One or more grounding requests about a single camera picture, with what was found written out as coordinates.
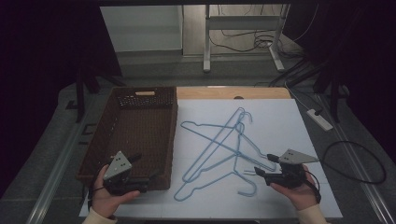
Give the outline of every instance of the gray carpet floor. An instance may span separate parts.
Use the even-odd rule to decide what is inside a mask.
[[[156,55],[141,56],[122,55],[119,57],[123,77],[119,80],[128,86],[266,86],[271,80],[279,76],[273,62],[268,55],[260,56],[228,56],[213,57],[212,71],[206,74],[202,71],[202,58],[183,58],[179,56],[159,57]],[[298,59],[283,59],[285,67],[292,67]],[[60,174],[61,182],[51,200],[49,210],[45,214],[43,223],[80,223],[83,218],[78,217],[81,208],[80,200],[82,186],[75,179],[78,167],[85,154],[87,143],[92,135],[81,134],[77,126],[96,123],[106,103],[106,97],[114,86],[98,78],[101,90],[97,94],[85,92],[87,113],[81,124],[76,124],[77,111],[66,109],[70,101],[76,101],[75,86],[63,89],[59,94],[59,104],[29,160],[24,164],[18,176],[12,182],[0,201],[0,216],[2,223],[25,223],[36,200],[44,188],[50,171],[67,143],[72,142],[72,155],[64,173]],[[327,106],[327,94],[316,95],[312,92],[315,78],[308,79],[291,89],[297,98],[306,106],[318,109],[319,102]],[[323,132],[321,128],[306,114],[306,108],[298,104],[305,126],[321,157],[326,147],[340,139],[337,132]],[[357,142],[369,148],[384,164],[388,172],[388,179],[382,185],[376,186],[382,195],[389,211],[396,211],[396,166],[387,153],[375,141],[364,126],[357,120],[347,106],[345,100],[339,101],[338,115],[340,122],[333,123],[334,127],[342,130],[348,140]],[[331,120],[329,114],[322,116]],[[370,177],[376,179],[380,172],[378,165],[366,154],[355,149],[363,162]],[[345,156],[342,147],[332,151],[328,162],[333,166],[353,175],[350,161]],[[326,176],[331,184],[335,199],[341,209],[343,218],[329,220],[331,223],[381,223],[377,213],[362,184],[348,180],[333,170],[324,166]],[[144,220],[120,220],[119,223],[143,223]],[[296,220],[262,220],[262,223],[296,223]]]

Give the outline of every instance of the white tabletop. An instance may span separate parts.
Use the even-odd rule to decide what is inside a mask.
[[[208,148],[202,158],[207,158],[209,152],[215,152],[198,169],[194,166],[189,174],[195,170],[202,170],[222,159],[232,156],[233,153],[210,144],[210,140],[180,127],[183,121],[194,121],[197,124],[225,125],[232,114],[242,107],[251,114],[252,122],[248,117],[243,119],[245,124],[244,135],[247,136],[264,154],[272,153],[282,155],[288,148],[316,157],[304,122],[291,99],[266,99],[266,100],[178,100],[177,130],[174,145],[174,159],[172,168],[171,188],[169,190],[150,191],[141,194],[134,201],[123,204],[116,212],[117,217],[135,219],[268,219],[268,218],[293,218],[296,217],[294,207],[283,195],[266,186],[265,180],[256,175],[242,175],[254,182],[257,187],[253,196],[247,197],[238,194],[238,191],[254,192],[254,187],[238,175],[227,175],[233,171],[235,158],[216,166],[207,172],[202,172],[198,178],[186,184],[177,197],[183,198],[191,194],[194,188],[210,183],[217,178],[225,178],[195,190],[192,195],[178,202],[174,196],[183,186],[182,176],[193,165],[197,158]],[[221,130],[219,127],[195,126],[189,128],[210,138],[214,138]],[[218,140],[225,139],[222,143],[230,148],[238,149],[237,134],[232,133],[227,138],[224,131]],[[242,139],[240,151],[257,161],[268,163],[260,158],[258,153]],[[246,170],[254,170],[255,164],[238,158],[235,170],[242,174]],[[325,217],[342,217],[339,207],[332,194],[331,187],[318,162],[308,163],[309,170],[318,178],[322,201],[320,207]],[[275,173],[280,173],[279,165]],[[87,201],[81,208],[80,215],[88,215]]]

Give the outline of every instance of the white power strip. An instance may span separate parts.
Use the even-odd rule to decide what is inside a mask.
[[[329,131],[332,129],[332,125],[326,120],[324,119],[321,115],[315,115],[315,110],[314,109],[310,109],[308,111],[306,111],[306,114],[311,117],[311,119],[313,119],[324,131]]]

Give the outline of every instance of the brown wicker basket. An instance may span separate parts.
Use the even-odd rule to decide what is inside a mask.
[[[121,151],[142,153],[133,163],[132,178],[159,174],[148,190],[169,189],[177,123],[176,87],[114,88],[80,165],[77,180],[89,186],[101,166]]]

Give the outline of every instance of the white wall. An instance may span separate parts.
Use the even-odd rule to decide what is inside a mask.
[[[181,6],[101,7],[114,50],[182,49]]]

